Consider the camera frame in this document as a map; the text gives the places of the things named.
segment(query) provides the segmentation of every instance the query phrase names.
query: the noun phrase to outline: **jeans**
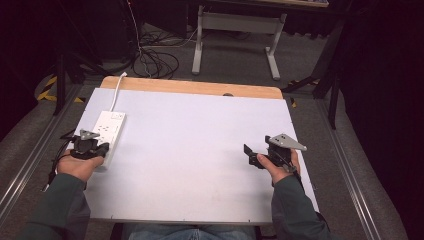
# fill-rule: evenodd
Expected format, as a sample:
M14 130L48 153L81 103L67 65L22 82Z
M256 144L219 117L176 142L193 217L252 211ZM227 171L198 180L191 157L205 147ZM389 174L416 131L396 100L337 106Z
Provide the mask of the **jeans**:
M252 226L125 223L125 240L255 240Z

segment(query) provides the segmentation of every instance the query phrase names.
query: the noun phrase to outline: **green sleeve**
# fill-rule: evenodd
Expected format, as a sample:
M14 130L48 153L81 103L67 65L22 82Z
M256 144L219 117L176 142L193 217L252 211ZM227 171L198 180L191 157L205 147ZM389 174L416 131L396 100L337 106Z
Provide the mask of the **green sleeve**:
M90 216L84 186L74 176L58 174L16 239L83 239Z
M295 176L283 178L274 186L272 221L278 239L341 239L320 221L311 200Z

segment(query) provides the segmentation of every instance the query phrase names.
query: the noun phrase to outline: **person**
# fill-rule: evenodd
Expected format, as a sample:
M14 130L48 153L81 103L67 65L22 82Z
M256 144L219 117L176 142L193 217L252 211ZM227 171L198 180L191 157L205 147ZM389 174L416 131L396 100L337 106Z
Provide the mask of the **person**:
M80 160L73 158L69 153L70 150L67 150L58 163L58 175L16 239L84 239L90 210L83 190L94 169L100 166L104 159L95 157ZM300 173L295 150L291 150L291 157ZM272 221L279 240L341 239L330 232L325 221L318 218L311 200L292 173L276 167L261 154L258 154L257 158L270 173L274 184ZM249 226L126 223L122 239L170 240L190 237L247 240L255 239L255 234L253 227Z

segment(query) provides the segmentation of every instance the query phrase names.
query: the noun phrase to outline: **power strip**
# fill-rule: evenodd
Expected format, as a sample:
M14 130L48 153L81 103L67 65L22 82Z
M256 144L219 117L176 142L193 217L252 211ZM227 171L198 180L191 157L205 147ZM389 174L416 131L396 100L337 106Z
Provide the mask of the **power strip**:
M125 113L122 112L102 111L100 113L93 132L100 134L99 137L96 137L99 140L98 145L105 142L109 143L109 152L106 154L104 163L96 168L96 172L104 172L109 168L125 116Z

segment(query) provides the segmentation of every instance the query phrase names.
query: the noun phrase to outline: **metal stand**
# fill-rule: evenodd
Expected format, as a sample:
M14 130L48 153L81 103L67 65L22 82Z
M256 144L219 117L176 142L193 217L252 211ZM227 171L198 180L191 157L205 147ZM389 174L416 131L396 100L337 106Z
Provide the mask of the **metal stand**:
M265 48L265 53L271 69L272 78L280 80L277 63L275 62L274 52L283 30L287 14L282 14L281 18L264 18L252 16L240 16L220 13L205 13L203 6L199 6L197 18L197 41L194 52L192 73L200 73L200 64L202 60L202 31L203 29L217 29L228 31L243 31L264 34L274 34L271 47Z
M334 74L334 70L329 70L329 66L333 59L334 52L336 51L344 23L345 19L341 19L337 22L337 25L331 32L330 37L322 50L311 76L281 90L283 93L290 93L320 79L312 94L314 98L323 99L330 88L332 88L328 120L330 121L330 125L333 129L336 129L335 118L340 80Z
M84 64L96 73L106 77L113 74L99 67L81 55L73 52L59 53L56 60L57 68L57 102L53 115L57 115L65 106L66 98L66 73L68 73L72 83L81 84L85 80L80 64Z

